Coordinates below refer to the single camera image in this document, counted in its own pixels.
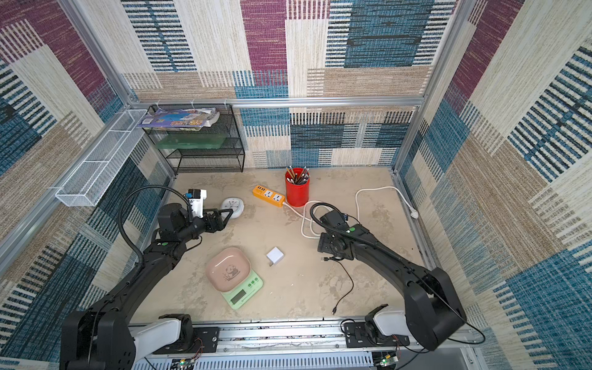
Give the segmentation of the orange power strip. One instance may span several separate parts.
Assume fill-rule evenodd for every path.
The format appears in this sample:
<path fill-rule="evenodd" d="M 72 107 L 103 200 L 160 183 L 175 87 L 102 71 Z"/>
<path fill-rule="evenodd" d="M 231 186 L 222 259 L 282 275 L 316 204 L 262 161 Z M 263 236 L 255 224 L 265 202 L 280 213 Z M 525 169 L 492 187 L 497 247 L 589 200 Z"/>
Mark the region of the orange power strip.
<path fill-rule="evenodd" d="M 272 204 L 278 208 L 282 208 L 285 202 L 285 196 L 272 191 L 262 185 L 257 185 L 253 189 L 253 195 L 257 199 L 263 200 L 269 204 Z"/>

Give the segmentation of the pink panda scale bowl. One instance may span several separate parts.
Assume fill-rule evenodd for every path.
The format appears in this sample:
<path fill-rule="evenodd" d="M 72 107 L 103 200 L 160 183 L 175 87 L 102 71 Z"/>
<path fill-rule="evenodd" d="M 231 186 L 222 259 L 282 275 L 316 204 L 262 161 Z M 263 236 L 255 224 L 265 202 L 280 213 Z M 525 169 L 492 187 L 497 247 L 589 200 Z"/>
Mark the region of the pink panda scale bowl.
<path fill-rule="evenodd" d="M 206 276 L 214 288 L 222 293 L 232 291 L 251 274 L 251 262 L 236 247 L 226 248 L 214 256 L 206 266 Z"/>

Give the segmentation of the white usb charger adapter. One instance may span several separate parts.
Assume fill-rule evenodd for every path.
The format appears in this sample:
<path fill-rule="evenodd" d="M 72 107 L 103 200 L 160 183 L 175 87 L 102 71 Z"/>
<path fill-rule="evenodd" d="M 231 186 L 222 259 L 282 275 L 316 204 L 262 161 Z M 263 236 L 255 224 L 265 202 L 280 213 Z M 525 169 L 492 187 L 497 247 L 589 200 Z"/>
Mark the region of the white usb charger adapter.
<path fill-rule="evenodd" d="M 269 265 L 274 266 L 285 257 L 285 254 L 278 247 L 274 247 L 266 254 L 266 257 L 269 260 Z"/>

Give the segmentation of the green electronic kitchen scale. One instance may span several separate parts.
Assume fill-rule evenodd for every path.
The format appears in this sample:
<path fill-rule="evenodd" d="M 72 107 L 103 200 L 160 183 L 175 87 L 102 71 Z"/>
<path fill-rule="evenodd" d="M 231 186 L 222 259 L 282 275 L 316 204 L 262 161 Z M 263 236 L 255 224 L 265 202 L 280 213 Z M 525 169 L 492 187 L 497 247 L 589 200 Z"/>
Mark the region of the green electronic kitchen scale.
<path fill-rule="evenodd" d="M 221 295 L 233 310 L 238 310 L 259 292 L 263 286 L 263 280 L 255 271 L 251 270 L 251 273 L 243 282 L 231 291 L 222 292 Z"/>

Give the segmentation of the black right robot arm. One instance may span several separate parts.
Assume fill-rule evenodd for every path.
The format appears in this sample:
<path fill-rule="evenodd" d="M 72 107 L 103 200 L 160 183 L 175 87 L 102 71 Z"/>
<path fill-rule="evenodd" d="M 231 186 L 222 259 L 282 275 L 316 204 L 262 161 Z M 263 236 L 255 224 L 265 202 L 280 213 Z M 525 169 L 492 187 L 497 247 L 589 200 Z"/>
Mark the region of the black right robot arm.
<path fill-rule="evenodd" d="M 387 305 L 380 305 L 365 316 L 365 336 L 376 346 L 390 341 L 397 344 L 401 337 L 413 337 L 427 351 L 436 350 L 464 325 L 481 336 L 477 341 L 455 342 L 464 345 L 482 345 L 485 334 L 468 322 L 459 296 L 450 276 L 441 268 L 430 270 L 417 265 L 380 242 L 360 223 L 348 224 L 348 214 L 337 207 L 319 202 L 311 206 L 310 217 L 325 229 L 319 237 L 318 252 L 327 254 L 327 261 L 360 261 L 394 286 L 404 300 L 404 311 L 387 322 L 402 325 L 401 329 L 381 328 L 379 315 L 385 314 Z"/>

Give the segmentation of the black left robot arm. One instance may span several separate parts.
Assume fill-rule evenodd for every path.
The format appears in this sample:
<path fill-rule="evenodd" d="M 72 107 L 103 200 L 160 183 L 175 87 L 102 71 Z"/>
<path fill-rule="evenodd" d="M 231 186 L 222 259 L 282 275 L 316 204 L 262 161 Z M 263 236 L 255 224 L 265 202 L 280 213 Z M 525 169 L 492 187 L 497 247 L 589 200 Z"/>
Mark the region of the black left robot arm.
<path fill-rule="evenodd" d="M 131 369 L 162 348 L 179 352 L 195 348 L 197 336 L 188 314 L 166 314 L 139 330 L 131 330 L 129 323 L 157 283 L 178 265 L 189 241 L 227 226 L 234 211 L 204 208 L 206 196 L 206 191 L 190 190 L 180 195 L 180 203 L 162 206 L 159 228 L 145 251 L 128 237 L 123 215 L 117 215 L 120 234 L 138 263 L 103 298 L 86 311 L 72 312 L 63 322 L 61 369 Z"/>

